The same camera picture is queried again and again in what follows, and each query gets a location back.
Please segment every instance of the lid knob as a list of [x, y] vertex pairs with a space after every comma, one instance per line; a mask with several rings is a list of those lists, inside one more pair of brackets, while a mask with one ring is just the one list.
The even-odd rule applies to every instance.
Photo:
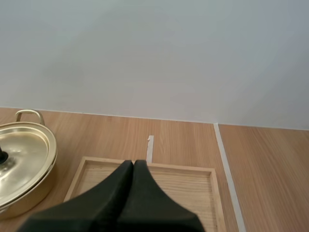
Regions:
[[7, 160], [8, 156], [9, 156], [8, 153], [2, 151], [0, 147], [0, 164], [4, 163]]

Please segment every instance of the brass pot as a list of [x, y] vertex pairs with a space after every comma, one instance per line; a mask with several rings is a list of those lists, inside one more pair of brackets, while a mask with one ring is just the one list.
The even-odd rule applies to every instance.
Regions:
[[[40, 123], [20, 122], [24, 113], [36, 114]], [[0, 146], [0, 219], [5, 219], [28, 211], [49, 193], [57, 146], [35, 110], [20, 110], [16, 122], [0, 126]]]

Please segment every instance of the pot handle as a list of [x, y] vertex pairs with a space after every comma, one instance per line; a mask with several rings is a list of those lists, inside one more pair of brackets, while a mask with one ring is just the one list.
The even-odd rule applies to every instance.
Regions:
[[31, 110], [31, 109], [19, 110], [16, 112], [16, 122], [20, 122], [22, 114], [36, 114], [39, 117], [40, 124], [45, 126], [43, 115], [39, 111]]

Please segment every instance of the white stripe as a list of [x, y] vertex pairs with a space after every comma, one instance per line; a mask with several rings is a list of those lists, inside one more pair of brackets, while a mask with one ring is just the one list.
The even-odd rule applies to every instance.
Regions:
[[238, 230], [239, 230], [239, 232], [246, 232], [245, 223], [243, 222], [243, 218], [242, 218], [242, 214], [241, 214], [241, 210], [240, 210], [240, 206], [239, 206], [239, 202], [238, 202], [238, 198], [237, 198], [237, 194], [236, 194], [231, 170], [230, 170], [230, 167], [228, 165], [228, 161], [227, 161], [225, 149], [224, 149], [224, 146], [223, 146], [223, 142], [222, 142], [222, 139], [221, 139], [221, 134], [220, 134], [218, 123], [214, 123], [213, 127], [214, 127], [214, 131], [215, 131], [216, 137], [217, 137], [218, 147], [219, 147], [219, 150], [220, 150], [223, 168], [224, 168], [226, 179], [227, 179], [227, 185], [228, 185], [228, 188], [229, 188], [230, 194], [231, 194], [231, 199], [232, 199], [232, 204], [233, 204], [233, 207], [234, 207], [234, 212], [235, 212], [235, 216], [236, 216]]
[[147, 146], [147, 163], [151, 163], [153, 161], [153, 147], [154, 147], [154, 136], [149, 135], [148, 137], [148, 146]]

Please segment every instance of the wooden tabletop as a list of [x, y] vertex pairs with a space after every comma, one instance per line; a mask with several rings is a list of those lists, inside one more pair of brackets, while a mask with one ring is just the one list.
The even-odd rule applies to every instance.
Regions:
[[[0, 108], [0, 124], [13, 122], [16, 109]], [[57, 182], [29, 212], [0, 222], [1, 232], [15, 231], [33, 212], [63, 202], [82, 156], [146, 159], [154, 136], [153, 162], [215, 168], [227, 231], [237, 223], [212, 124], [41, 111], [57, 139]], [[37, 122], [35, 115], [22, 120]]]
[[[0, 124], [16, 109], [0, 108]], [[212, 124], [42, 111], [56, 136], [57, 182], [29, 212], [0, 221], [16, 230], [35, 211], [63, 202], [82, 156], [146, 159], [153, 163], [215, 168], [228, 232], [238, 227]], [[35, 115], [22, 120], [37, 122]], [[302, 232], [309, 228], [309, 131], [220, 125], [220, 133], [248, 232]]]

